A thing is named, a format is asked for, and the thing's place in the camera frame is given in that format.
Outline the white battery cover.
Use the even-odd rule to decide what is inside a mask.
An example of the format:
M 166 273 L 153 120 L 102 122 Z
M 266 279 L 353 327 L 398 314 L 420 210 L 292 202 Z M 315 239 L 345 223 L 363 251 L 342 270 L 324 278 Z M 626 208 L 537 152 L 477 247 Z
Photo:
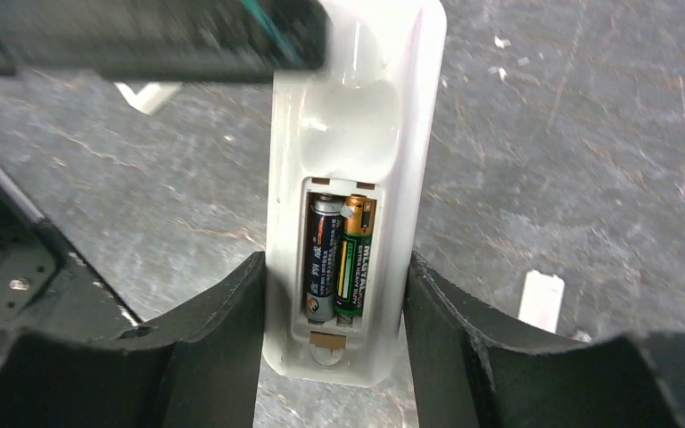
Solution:
M 549 333 L 557 332 L 565 281 L 557 275 L 529 270 L 524 278 L 517 318 Z

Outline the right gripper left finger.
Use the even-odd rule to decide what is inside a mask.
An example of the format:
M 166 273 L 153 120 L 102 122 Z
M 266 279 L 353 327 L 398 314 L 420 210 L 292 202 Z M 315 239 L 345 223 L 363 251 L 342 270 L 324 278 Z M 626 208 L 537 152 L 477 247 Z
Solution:
M 265 255 L 111 339 L 0 330 L 0 427 L 249 427 Z

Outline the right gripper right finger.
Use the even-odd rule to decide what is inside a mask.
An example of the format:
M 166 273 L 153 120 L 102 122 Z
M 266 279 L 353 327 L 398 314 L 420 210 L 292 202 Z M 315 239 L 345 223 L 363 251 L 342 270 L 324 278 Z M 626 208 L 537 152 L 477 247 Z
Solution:
M 578 342 L 476 299 L 418 254 L 404 317 L 423 427 L 685 427 L 685 332 Z

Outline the black copper AAA battery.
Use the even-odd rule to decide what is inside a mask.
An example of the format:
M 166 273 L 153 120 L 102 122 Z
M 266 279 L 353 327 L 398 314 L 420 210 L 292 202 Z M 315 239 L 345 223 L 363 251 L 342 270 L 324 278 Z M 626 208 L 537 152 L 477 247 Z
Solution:
M 376 201 L 354 194 L 341 209 L 344 217 L 341 266 L 335 298 L 336 324 L 352 327 L 363 312 L 371 256 Z

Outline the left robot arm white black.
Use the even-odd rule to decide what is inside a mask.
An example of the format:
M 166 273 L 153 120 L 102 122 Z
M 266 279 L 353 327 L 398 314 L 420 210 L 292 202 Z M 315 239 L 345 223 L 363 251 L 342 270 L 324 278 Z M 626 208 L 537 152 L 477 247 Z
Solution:
M 322 67 L 318 1 L 0 1 L 0 76 L 90 69 L 109 80 L 267 83 Z M 0 168 L 0 326 L 65 276 L 70 245 Z

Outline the white remote control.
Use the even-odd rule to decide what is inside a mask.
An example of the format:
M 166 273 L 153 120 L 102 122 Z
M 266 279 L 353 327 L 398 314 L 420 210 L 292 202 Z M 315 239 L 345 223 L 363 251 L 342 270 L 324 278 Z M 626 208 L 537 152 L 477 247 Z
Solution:
M 327 1 L 325 66 L 273 81 L 263 356 L 278 374 L 373 386 L 392 370 L 441 77 L 438 1 Z M 304 267 L 318 193 L 376 201 L 363 312 L 309 322 Z

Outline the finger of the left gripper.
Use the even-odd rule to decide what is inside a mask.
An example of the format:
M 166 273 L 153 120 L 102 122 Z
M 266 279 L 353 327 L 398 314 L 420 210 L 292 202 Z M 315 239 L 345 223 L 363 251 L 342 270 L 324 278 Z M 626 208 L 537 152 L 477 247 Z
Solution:
M 326 58 L 318 1 L 0 1 L 0 75 L 89 69 L 109 80 L 265 83 Z

